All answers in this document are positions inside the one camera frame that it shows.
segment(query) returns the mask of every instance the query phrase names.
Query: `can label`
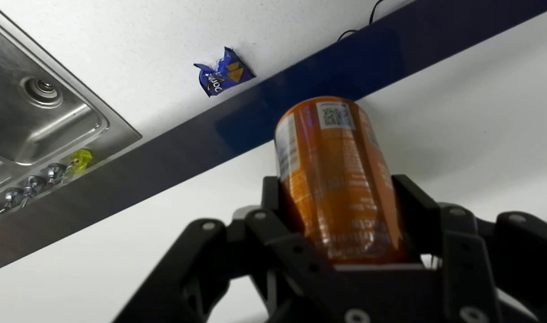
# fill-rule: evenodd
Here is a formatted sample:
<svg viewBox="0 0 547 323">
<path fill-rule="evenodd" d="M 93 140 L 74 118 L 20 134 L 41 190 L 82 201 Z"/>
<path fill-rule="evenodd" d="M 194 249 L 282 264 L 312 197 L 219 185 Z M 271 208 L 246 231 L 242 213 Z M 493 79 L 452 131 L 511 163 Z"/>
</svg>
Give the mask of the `can label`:
<svg viewBox="0 0 547 323">
<path fill-rule="evenodd" d="M 305 100 L 276 127 L 278 168 L 303 233 L 335 264 L 404 262 L 395 192 L 355 102 Z"/>
</svg>

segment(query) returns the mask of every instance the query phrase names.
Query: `sink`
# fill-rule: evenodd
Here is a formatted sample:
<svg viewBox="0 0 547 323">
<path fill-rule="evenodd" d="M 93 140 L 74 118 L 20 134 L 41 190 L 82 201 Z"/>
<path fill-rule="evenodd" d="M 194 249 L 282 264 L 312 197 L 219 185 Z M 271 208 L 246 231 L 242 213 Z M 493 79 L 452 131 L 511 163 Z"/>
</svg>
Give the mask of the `sink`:
<svg viewBox="0 0 547 323">
<path fill-rule="evenodd" d="M 25 201 L 22 192 L 29 192 L 27 201 L 32 201 L 82 176 L 77 168 L 66 181 L 52 179 L 72 168 L 79 151 L 91 156 L 91 170 L 138 138 L 140 134 L 100 97 L 0 12 L 4 213 L 25 206 L 7 204 L 7 199 Z M 27 190 L 27 183 L 36 183 L 36 192 Z"/>
</svg>

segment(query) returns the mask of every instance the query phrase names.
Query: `barcode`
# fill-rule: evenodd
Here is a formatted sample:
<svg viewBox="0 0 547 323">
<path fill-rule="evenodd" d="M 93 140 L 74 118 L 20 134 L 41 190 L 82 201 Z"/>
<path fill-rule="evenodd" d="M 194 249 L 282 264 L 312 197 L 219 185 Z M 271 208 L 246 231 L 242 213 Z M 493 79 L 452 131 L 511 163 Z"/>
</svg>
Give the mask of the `barcode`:
<svg viewBox="0 0 547 323">
<path fill-rule="evenodd" d="M 289 115 L 285 120 L 282 120 L 276 129 L 276 154 L 280 179 L 287 179 L 294 170 L 301 167 L 301 160 L 298 156 L 294 115 Z"/>
<path fill-rule="evenodd" d="M 317 102 L 321 129 L 355 129 L 344 102 Z"/>
</svg>

